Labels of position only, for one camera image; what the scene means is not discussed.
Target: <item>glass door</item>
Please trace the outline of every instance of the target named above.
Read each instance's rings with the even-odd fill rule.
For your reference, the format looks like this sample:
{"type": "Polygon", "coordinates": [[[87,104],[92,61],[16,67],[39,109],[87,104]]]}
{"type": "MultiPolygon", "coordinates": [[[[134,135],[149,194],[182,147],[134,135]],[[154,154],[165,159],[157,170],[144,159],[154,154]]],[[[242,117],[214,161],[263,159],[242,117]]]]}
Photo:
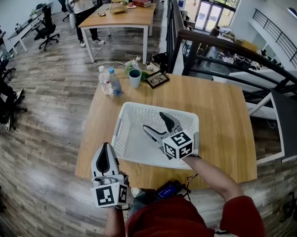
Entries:
{"type": "Polygon", "coordinates": [[[221,7],[212,5],[211,13],[210,13],[210,16],[207,20],[207,24],[205,27],[206,32],[210,32],[216,26],[216,23],[217,23],[217,20],[219,18],[221,11],[222,11],[221,7]]]}
{"type": "Polygon", "coordinates": [[[201,2],[199,14],[196,22],[196,28],[203,30],[206,25],[211,4],[208,2],[201,2]]]}

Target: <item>basket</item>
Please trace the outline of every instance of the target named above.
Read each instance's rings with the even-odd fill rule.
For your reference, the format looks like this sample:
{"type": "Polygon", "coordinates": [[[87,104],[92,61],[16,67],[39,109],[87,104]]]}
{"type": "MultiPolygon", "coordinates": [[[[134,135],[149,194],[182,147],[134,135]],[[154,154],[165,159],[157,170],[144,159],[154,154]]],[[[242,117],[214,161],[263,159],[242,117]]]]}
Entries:
{"type": "Polygon", "coordinates": [[[111,13],[116,14],[116,13],[126,12],[127,11],[126,6],[120,5],[120,6],[115,6],[114,7],[115,3],[123,2],[123,1],[124,0],[111,0],[111,4],[110,4],[111,13]]]}
{"type": "Polygon", "coordinates": [[[187,129],[194,137],[194,150],[197,153],[199,146],[199,118],[196,114],[126,102],[120,111],[111,143],[117,157],[152,166],[191,169],[182,160],[169,160],[159,149],[161,145],[154,142],[144,132],[143,125],[149,125],[159,132],[167,131],[165,122],[160,117],[159,112],[168,113],[179,120],[182,129],[187,129]]]}

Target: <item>water bottle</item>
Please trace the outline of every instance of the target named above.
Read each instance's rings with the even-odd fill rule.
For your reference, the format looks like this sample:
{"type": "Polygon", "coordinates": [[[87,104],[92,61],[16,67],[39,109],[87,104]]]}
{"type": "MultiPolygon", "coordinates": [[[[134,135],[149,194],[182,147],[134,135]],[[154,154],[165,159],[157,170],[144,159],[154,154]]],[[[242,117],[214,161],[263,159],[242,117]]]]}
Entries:
{"type": "Polygon", "coordinates": [[[101,85],[102,91],[105,95],[111,95],[113,90],[110,83],[110,74],[104,71],[104,67],[99,67],[99,83],[101,85]]]}
{"type": "Polygon", "coordinates": [[[114,73],[114,68],[109,68],[110,73],[110,82],[113,88],[113,95],[121,96],[122,95],[122,88],[121,83],[117,75],[114,73]]]}

